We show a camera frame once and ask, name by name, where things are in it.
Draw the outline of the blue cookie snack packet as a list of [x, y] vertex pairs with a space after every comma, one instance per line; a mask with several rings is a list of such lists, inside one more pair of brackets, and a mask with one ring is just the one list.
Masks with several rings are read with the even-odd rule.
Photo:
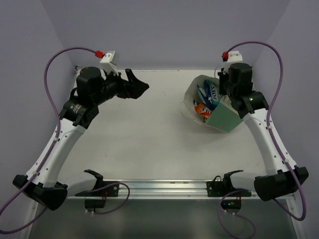
[[214, 105], [212, 103], [212, 99], [206, 94], [205, 90], [197, 85], [197, 93], [202, 102], [210, 109], [214, 110]]

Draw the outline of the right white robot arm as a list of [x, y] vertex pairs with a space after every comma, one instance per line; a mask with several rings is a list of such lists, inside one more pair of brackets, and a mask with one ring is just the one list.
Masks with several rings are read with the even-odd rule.
[[239, 189], [254, 191], [263, 201], [269, 201], [297, 191], [309, 173], [298, 167], [281, 141], [269, 112], [269, 105], [261, 92], [253, 90], [252, 67], [233, 63], [219, 75], [220, 90], [227, 95], [231, 106], [249, 128], [262, 155], [266, 174], [236, 170], [224, 174], [222, 190], [234, 195]]

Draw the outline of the green mint snack packet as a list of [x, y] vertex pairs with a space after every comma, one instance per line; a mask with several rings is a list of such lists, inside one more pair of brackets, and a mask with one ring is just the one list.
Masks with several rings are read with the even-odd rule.
[[214, 106], [217, 106], [220, 102], [220, 95], [217, 86], [209, 80], [205, 80], [203, 85], [206, 97], [209, 100], [209, 102]]

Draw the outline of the green printed paper bag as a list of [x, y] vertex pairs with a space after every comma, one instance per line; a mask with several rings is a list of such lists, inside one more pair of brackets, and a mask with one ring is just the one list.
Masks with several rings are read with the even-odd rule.
[[193, 100], [196, 100], [198, 103], [203, 103], [198, 96], [197, 85], [204, 89], [203, 84], [205, 80], [212, 81], [219, 91], [219, 79], [205, 75], [196, 77], [184, 94], [183, 101], [180, 104], [180, 111], [185, 118], [191, 119], [197, 124], [206, 125], [222, 132], [229, 133], [243, 121], [231, 107], [230, 100], [227, 96], [223, 96], [219, 93], [220, 102], [217, 106], [214, 106], [211, 116], [207, 119], [196, 113], [194, 110]]

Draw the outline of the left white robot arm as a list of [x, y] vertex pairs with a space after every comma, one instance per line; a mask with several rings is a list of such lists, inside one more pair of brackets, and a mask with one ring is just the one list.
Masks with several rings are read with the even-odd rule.
[[103, 176], [87, 169], [83, 179], [75, 182], [58, 180], [62, 166], [78, 139], [99, 114], [99, 105], [113, 97], [137, 99], [150, 86], [140, 81], [131, 69], [120, 73], [106, 72], [97, 67], [83, 68], [76, 78], [76, 87], [58, 115], [57, 127], [40, 158], [25, 175], [16, 175], [13, 184], [22, 192], [54, 211], [67, 197], [86, 192], [94, 196], [104, 189]]

